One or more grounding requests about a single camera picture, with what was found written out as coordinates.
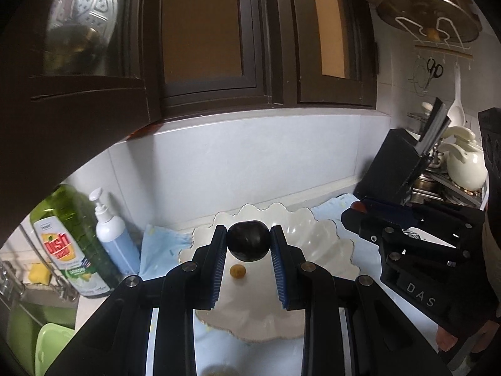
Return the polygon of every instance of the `white ceramic teapot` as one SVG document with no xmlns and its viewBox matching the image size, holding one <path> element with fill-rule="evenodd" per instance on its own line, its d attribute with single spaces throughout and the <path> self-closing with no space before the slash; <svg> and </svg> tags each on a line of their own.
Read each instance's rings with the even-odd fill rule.
<svg viewBox="0 0 501 376">
<path fill-rule="evenodd" d="M 465 127 L 449 127 L 444 138 L 454 136 L 454 144 L 442 143 L 438 150 L 448 151 L 447 171 L 450 179 L 468 191 L 482 188 L 487 179 L 487 169 L 483 161 L 483 150 L 476 140 L 475 134 Z"/>
</svg>

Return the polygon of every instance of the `cabinet door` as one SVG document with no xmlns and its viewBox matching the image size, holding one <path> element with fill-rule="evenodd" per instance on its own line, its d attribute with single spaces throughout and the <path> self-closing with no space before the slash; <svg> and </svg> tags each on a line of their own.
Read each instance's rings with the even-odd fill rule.
<svg viewBox="0 0 501 376">
<path fill-rule="evenodd" d="M 298 101 L 375 107 L 375 43 L 364 0 L 292 0 Z"/>
<path fill-rule="evenodd" d="M 74 24 L 53 27 L 54 4 L 22 0 L 0 34 L 0 194 L 9 200 L 0 206 L 3 239 L 55 185 L 155 117 L 144 80 L 126 77 L 124 62 L 116 66 L 117 57 L 127 58 L 116 53 L 121 44 L 75 62 L 65 61 L 70 37 L 48 46 L 50 30 Z"/>
<path fill-rule="evenodd" d="M 262 94 L 257 0 L 162 0 L 167 115 L 189 102 Z"/>
</svg>

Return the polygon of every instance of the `person's hand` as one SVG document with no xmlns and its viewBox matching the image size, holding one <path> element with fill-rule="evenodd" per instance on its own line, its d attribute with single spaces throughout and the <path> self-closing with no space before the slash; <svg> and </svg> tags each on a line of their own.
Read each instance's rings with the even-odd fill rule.
<svg viewBox="0 0 501 376">
<path fill-rule="evenodd" d="M 487 321 L 477 332 L 477 335 L 481 335 L 481 337 L 473 347 L 472 353 L 479 353 L 486 349 L 493 340 L 498 329 L 499 324 L 493 321 Z M 457 343 L 457 338 L 439 326 L 435 341 L 441 350 L 447 352 Z"/>
</svg>

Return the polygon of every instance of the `scissors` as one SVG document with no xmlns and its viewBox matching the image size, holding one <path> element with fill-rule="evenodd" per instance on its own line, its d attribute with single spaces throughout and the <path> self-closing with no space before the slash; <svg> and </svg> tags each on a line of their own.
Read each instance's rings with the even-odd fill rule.
<svg viewBox="0 0 501 376">
<path fill-rule="evenodd" d="M 426 68 L 430 73 L 430 77 L 428 78 L 428 82 L 426 83 L 426 86 L 423 90 L 426 90 L 428 88 L 428 85 L 430 84 L 432 79 L 441 77 L 443 75 L 443 66 L 441 64 L 437 64 L 433 58 L 430 58 L 428 60 L 428 62 L 426 63 Z"/>
</svg>

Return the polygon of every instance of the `white ladle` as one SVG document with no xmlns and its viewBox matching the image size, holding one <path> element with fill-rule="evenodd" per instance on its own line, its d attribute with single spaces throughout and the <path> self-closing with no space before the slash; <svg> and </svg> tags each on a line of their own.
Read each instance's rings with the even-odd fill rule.
<svg viewBox="0 0 501 376">
<path fill-rule="evenodd" d="M 447 112 L 447 116 L 450 119 L 449 127 L 464 126 L 466 122 L 463 106 L 461 104 L 461 70 L 458 64 L 454 65 L 454 86 L 456 89 L 456 97 Z"/>
</svg>

